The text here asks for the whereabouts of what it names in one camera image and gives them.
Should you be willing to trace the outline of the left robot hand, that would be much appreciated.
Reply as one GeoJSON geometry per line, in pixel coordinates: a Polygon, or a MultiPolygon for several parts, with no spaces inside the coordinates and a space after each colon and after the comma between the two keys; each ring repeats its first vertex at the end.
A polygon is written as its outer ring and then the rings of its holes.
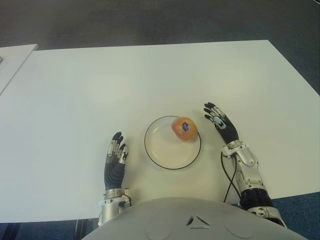
{"type": "Polygon", "coordinates": [[[122,188],[129,155],[129,147],[122,143],[123,139],[122,133],[116,132],[107,149],[103,174],[106,191],[122,188]]]}

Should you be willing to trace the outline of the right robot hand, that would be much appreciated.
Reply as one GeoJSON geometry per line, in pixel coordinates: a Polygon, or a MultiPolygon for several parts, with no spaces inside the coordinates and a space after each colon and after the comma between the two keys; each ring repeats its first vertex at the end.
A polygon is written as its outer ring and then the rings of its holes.
{"type": "Polygon", "coordinates": [[[206,112],[204,117],[213,123],[226,145],[239,140],[237,129],[218,106],[207,102],[203,110],[206,112]]]}

